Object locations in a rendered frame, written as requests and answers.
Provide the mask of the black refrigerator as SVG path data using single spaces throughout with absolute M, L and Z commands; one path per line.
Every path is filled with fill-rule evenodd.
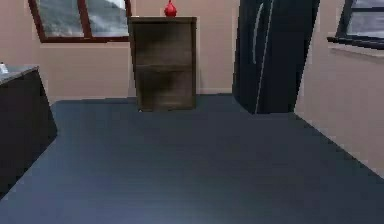
M 264 2 L 252 62 L 256 14 Z M 251 114 L 296 106 L 320 0 L 240 0 L 232 93 Z

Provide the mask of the dark brown wooden cabinet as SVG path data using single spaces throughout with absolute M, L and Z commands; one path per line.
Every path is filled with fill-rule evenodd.
M 132 17 L 132 70 L 140 111 L 196 107 L 195 17 Z

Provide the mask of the red vase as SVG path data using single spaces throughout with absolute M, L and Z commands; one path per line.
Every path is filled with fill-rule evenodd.
M 166 17 L 175 17 L 177 15 L 177 9 L 173 5 L 172 0 L 168 0 L 168 3 L 164 8 L 164 15 Z

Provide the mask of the brown framed window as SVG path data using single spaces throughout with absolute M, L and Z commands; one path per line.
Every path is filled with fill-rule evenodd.
M 131 0 L 27 0 L 41 43 L 130 40 Z

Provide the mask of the black counter with grey top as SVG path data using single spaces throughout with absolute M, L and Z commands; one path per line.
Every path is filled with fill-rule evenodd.
M 57 136 L 38 66 L 0 78 L 0 200 Z

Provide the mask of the black framed window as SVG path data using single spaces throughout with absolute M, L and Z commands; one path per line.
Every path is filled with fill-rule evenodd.
M 384 51 L 384 0 L 344 0 L 329 43 Z

